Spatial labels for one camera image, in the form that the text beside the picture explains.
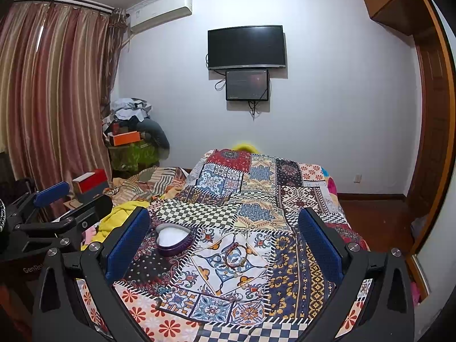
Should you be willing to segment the purple heart jewelry box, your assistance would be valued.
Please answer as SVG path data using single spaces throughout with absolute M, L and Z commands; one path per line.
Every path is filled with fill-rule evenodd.
M 165 257 L 177 256 L 186 251 L 193 243 L 190 229 L 173 223 L 163 223 L 155 228 L 158 252 Z

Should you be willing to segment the yellow cloth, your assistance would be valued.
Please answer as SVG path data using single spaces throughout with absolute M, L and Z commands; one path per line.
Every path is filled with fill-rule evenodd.
M 101 219 L 97 232 L 85 244 L 81 245 L 80 249 L 85 250 L 93 242 L 102 243 L 114 229 L 125 223 L 136 208 L 147 208 L 149 205 L 147 201 L 127 201 L 116 205 L 109 215 Z

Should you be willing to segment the red and white box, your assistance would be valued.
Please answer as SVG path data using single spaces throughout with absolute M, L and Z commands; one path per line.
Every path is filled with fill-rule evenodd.
M 74 192 L 76 194 L 84 194 L 104 182 L 107 182 L 107 176 L 104 169 L 95 169 L 86 172 L 72 180 Z

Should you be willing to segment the green patterned covered stand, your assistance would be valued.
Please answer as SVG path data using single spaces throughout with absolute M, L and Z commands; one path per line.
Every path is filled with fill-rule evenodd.
M 108 147 L 114 171 L 138 173 L 159 163 L 158 149 L 146 141 Z

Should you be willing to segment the striped brown blanket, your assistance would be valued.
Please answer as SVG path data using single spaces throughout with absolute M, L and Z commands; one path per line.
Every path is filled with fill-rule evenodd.
M 182 168 L 151 167 L 130 178 L 114 178 L 103 193 L 111 197 L 113 205 L 128 201 L 151 202 L 160 198 L 173 198 L 186 184 L 188 174 Z

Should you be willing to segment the orange shoe box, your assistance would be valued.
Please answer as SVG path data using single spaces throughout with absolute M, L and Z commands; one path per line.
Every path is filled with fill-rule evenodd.
M 123 134 L 113 134 L 109 136 L 109 143 L 113 147 L 139 142 L 141 134 L 138 131 L 127 132 Z

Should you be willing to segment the pile of grey clothes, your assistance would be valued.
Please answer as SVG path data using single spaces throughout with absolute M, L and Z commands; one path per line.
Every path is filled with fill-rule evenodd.
M 139 137 L 162 150 L 170 144 L 162 127 L 153 121 L 152 105 L 139 98 L 122 97 L 111 103 L 110 113 L 102 120 L 102 131 L 107 137 L 138 132 Z

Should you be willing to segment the colourful patchwork bedspread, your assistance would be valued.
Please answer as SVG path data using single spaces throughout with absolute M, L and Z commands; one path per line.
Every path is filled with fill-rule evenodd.
M 151 228 L 114 283 L 151 341 L 296 341 L 335 290 L 299 232 L 311 208 L 347 242 L 335 184 L 317 164 L 210 150 L 173 198 L 149 202 Z M 192 245 L 162 256 L 155 228 L 190 229 Z

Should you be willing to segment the red striped curtain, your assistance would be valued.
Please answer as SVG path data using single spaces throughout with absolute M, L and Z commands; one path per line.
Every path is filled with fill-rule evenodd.
M 125 12 L 15 2 L 1 19 L 1 150 L 39 190 L 111 171 L 109 114 Z

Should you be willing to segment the yellow plush toy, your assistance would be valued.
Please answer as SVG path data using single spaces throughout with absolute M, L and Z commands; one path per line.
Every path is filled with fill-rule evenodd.
M 232 149 L 236 150 L 236 151 L 244 151 L 244 152 L 253 153 L 253 154 L 259 153 L 259 150 L 256 147 L 254 147 L 254 145 L 251 145 L 249 143 L 239 143 L 239 144 L 233 146 Z

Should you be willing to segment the small black wall monitor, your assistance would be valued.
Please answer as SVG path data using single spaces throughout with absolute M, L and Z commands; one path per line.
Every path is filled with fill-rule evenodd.
M 268 101 L 270 78 L 268 70 L 228 70 L 227 101 Z

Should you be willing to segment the white wall air conditioner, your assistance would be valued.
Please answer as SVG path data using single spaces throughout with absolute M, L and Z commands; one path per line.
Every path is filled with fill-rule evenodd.
M 148 29 L 192 15 L 192 0 L 157 0 L 130 13 L 131 32 L 138 34 Z

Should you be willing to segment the large black wall television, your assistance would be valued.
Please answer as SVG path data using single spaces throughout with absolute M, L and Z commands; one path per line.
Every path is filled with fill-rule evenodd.
M 285 68 L 283 26 L 238 26 L 208 31 L 210 70 Z

